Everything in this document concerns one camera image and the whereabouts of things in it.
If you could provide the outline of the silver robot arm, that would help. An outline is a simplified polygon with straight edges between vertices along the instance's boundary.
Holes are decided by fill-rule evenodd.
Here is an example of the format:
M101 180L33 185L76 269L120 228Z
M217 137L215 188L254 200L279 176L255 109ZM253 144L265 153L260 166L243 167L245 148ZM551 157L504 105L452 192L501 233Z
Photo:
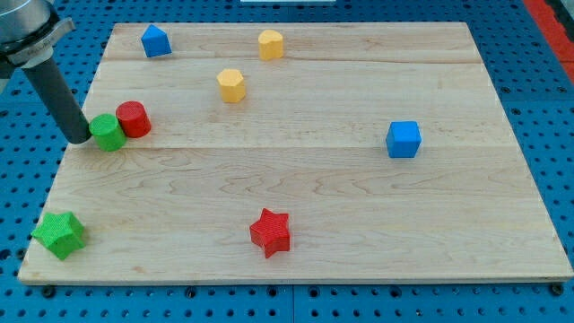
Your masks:
M1 91L18 67L33 68L53 55L53 47L75 29L48 0L1 0Z

